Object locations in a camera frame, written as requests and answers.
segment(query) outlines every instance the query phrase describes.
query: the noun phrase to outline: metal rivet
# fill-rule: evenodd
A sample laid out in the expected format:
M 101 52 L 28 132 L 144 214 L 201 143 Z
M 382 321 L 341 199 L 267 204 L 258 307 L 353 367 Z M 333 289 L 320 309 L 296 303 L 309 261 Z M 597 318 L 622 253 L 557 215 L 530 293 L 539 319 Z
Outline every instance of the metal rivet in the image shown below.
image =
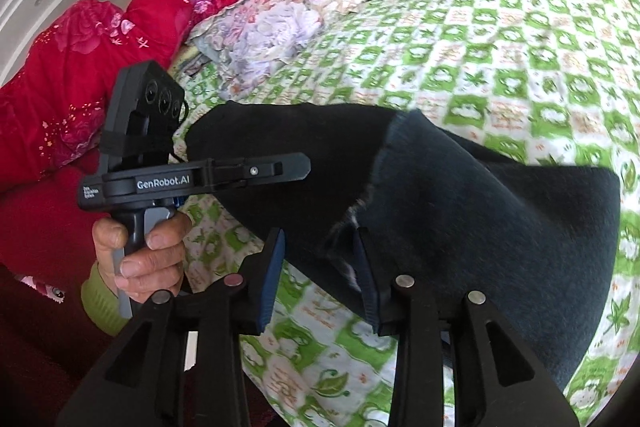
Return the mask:
M 396 284 L 401 288 L 411 288 L 415 284 L 415 279 L 410 275 L 399 275 L 396 277 Z
M 239 286 L 244 282 L 244 278 L 239 273 L 230 273 L 225 276 L 225 286 Z
M 154 304 L 167 304 L 171 299 L 171 292 L 169 290 L 158 290 L 151 295 L 151 300 Z
M 469 295 L 466 296 L 473 304 L 484 304 L 486 301 L 486 296 L 484 293 L 479 292 L 478 290 L 473 290 L 469 292 Z

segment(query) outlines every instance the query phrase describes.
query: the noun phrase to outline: yellow-green sleeve cuff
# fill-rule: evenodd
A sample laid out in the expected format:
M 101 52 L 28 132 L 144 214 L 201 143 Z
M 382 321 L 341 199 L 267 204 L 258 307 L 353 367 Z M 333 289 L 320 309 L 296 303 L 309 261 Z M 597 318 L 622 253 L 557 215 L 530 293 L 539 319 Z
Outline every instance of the yellow-green sleeve cuff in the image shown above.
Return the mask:
M 118 298 L 111 292 L 98 272 L 98 264 L 91 268 L 89 279 L 80 288 L 84 311 L 102 331 L 114 337 L 127 323 L 118 313 Z

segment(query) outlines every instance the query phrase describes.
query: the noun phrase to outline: green checkered pattern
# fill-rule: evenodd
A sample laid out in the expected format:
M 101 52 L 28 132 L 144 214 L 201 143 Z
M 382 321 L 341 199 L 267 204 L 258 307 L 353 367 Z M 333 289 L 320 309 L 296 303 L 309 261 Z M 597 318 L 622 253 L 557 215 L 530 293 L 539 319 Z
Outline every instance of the green checkered pattern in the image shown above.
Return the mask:
M 436 125 L 532 165 L 607 166 L 622 222 L 601 324 L 565 390 L 584 425 L 640 350 L 640 0 L 369 0 L 251 93 L 249 103 L 357 102 L 420 108 Z M 178 74 L 194 111 L 214 68 Z M 192 198 L 187 275 L 197 290 L 261 244 L 212 196 Z M 285 265 L 273 320 L 241 343 L 244 369 L 296 426 L 382 427 L 396 343 Z M 453 425 L 446 372 L 445 425 Z

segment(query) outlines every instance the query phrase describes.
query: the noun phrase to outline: dark red fabric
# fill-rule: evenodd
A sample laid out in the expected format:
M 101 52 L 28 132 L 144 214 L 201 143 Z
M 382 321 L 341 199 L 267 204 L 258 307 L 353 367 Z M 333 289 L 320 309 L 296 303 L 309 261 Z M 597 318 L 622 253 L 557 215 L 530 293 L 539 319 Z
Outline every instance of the dark red fabric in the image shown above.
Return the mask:
M 41 179 L 95 145 L 118 70 L 168 67 L 194 24 L 237 0 L 81 0 L 34 41 L 0 90 L 0 193 Z
M 95 260 L 76 189 L 95 171 L 98 130 L 118 70 L 168 67 L 194 24 L 237 0 L 81 0 L 30 48 L 0 89 L 0 424 L 49 426 L 110 339 L 87 318 L 80 286 Z M 56 303 L 15 280 L 65 291 Z M 246 380 L 252 425 L 273 410 Z

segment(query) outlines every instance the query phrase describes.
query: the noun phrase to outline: finger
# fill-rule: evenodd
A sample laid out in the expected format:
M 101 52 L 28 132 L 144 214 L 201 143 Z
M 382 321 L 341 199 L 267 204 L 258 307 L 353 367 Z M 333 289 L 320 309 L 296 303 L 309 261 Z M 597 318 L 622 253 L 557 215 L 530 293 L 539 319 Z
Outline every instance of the finger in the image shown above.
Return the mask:
M 173 247 L 184 239 L 192 226 L 189 216 L 176 212 L 174 217 L 161 221 L 147 234 L 146 245 L 151 250 Z
M 94 223 L 92 235 L 98 263 L 112 275 L 113 259 L 111 255 L 114 250 L 124 248 L 128 239 L 127 229 L 123 224 L 109 217 L 103 217 Z
M 182 279 L 182 274 L 182 264 L 174 264 L 154 273 L 131 279 L 116 275 L 115 283 L 118 288 L 126 292 L 147 293 L 174 287 Z
M 120 263 L 120 273 L 123 277 L 141 277 L 153 272 L 181 263 L 185 257 L 184 243 L 162 250 L 143 248 L 131 255 L 127 255 Z
M 178 292 L 180 291 L 180 288 L 182 287 L 182 277 L 180 278 L 180 281 L 171 286 L 171 288 L 169 288 L 169 291 L 174 294 L 174 296 L 178 295 Z M 125 292 L 127 294 L 127 296 L 129 296 L 129 298 L 133 299 L 136 302 L 139 303 L 144 303 L 146 302 L 146 300 L 153 295 L 155 292 L 142 292 L 142 293 L 130 293 L 130 292 Z

